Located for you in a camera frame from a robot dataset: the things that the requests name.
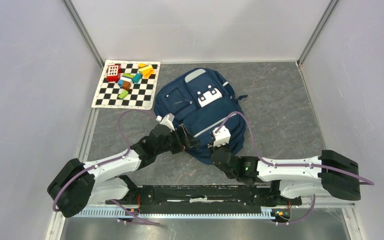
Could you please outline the navy blue student backpack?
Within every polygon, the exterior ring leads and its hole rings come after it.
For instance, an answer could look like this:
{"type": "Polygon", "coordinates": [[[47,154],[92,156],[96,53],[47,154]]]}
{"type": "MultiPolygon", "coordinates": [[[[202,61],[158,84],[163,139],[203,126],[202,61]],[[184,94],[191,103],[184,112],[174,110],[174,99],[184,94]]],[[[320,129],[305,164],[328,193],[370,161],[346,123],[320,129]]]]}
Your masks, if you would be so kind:
{"type": "Polygon", "coordinates": [[[186,152],[203,164],[211,164],[212,131],[223,124],[230,132],[229,149],[238,154],[243,148],[247,124],[235,112],[242,112],[229,82],[216,70],[195,68],[164,85],[155,96],[154,113],[173,114],[173,125],[182,126],[198,140],[186,152]]]}

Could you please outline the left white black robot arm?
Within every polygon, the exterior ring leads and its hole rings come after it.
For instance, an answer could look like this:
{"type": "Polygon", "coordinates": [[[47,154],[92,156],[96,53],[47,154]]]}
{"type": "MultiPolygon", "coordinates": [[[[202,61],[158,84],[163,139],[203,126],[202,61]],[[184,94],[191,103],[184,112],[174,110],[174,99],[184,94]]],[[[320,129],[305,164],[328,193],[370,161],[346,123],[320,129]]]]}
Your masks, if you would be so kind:
{"type": "Polygon", "coordinates": [[[52,209],[70,218],[98,202],[122,200],[131,204],[137,198],[137,190],[123,174],[149,166],[160,154],[174,155],[199,143],[182,126],[172,130],[157,124],[147,136],[120,153],[90,162],[70,159],[47,187],[52,209]]]}

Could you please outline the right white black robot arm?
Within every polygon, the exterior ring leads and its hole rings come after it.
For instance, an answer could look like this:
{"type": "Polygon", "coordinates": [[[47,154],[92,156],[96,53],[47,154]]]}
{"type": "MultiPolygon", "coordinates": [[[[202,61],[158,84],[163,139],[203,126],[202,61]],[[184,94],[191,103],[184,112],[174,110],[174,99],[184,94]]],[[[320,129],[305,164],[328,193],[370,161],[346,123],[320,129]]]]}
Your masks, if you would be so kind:
{"type": "Polygon", "coordinates": [[[322,150],[320,156],[309,158],[260,160],[238,157],[220,147],[211,152],[210,159],[229,179],[247,185],[270,182],[268,196],[275,204],[306,195],[361,200],[358,163],[333,150],[322,150]]]}

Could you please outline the green toy block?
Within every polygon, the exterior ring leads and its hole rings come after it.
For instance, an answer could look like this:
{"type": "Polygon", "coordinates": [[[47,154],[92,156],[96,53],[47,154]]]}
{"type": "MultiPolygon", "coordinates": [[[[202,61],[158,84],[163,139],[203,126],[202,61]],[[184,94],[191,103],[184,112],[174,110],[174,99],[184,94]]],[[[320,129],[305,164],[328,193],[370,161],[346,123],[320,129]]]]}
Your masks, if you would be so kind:
{"type": "Polygon", "coordinates": [[[128,96],[129,95],[129,91],[128,90],[125,90],[125,89],[123,89],[119,94],[118,94],[118,98],[119,99],[121,99],[121,100],[123,100],[126,96],[128,96]]]}

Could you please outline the yellow orange toy blocks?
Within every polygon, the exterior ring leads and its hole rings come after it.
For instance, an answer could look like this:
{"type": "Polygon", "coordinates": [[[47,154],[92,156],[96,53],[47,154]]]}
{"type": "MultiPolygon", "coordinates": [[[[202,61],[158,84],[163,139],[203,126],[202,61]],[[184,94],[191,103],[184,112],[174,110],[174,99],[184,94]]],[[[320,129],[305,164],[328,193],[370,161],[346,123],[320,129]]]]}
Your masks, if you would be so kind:
{"type": "Polygon", "coordinates": [[[139,74],[141,74],[143,79],[148,79],[151,75],[155,73],[155,70],[152,64],[144,64],[144,63],[138,64],[137,71],[139,74]]]}

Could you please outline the black white checkered mat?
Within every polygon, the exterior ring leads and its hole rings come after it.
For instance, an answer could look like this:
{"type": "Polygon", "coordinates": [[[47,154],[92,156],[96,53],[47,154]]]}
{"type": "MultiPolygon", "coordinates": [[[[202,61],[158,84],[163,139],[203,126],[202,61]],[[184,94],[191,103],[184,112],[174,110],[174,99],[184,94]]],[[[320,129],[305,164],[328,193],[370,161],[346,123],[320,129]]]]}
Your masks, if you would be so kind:
{"type": "Polygon", "coordinates": [[[160,68],[159,61],[106,60],[91,107],[151,110],[160,68]]]}

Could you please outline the blue brown toy blocks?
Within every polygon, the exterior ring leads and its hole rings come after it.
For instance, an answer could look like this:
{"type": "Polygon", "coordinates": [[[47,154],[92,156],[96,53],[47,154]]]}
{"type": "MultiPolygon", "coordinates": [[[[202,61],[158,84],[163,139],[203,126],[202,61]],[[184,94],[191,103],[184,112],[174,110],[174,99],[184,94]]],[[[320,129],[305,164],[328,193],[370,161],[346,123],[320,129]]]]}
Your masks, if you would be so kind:
{"type": "Polygon", "coordinates": [[[142,74],[124,73],[118,80],[117,84],[123,90],[130,90],[134,84],[138,84],[142,79],[142,74]]]}

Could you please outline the red grid toy block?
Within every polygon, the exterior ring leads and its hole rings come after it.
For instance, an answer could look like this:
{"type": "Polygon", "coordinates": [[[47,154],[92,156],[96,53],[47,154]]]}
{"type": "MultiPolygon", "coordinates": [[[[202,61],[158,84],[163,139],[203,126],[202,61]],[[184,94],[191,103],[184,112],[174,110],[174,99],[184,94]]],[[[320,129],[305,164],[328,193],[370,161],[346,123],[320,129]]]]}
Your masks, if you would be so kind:
{"type": "Polygon", "coordinates": [[[111,64],[107,68],[106,79],[109,83],[115,83],[120,80],[121,77],[121,65],[111,64]]]}

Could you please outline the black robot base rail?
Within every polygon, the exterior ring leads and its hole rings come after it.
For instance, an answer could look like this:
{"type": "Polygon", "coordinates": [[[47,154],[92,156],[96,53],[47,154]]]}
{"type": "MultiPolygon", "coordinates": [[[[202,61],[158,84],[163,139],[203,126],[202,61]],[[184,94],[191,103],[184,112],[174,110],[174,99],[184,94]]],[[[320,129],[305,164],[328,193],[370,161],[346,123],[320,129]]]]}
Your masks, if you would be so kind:
{"type": "Polygon", "coordinates": [[[300,206],[267,185],[142,185],[118,200],[142,214],[257,214],[261,208],[300,206]]]}

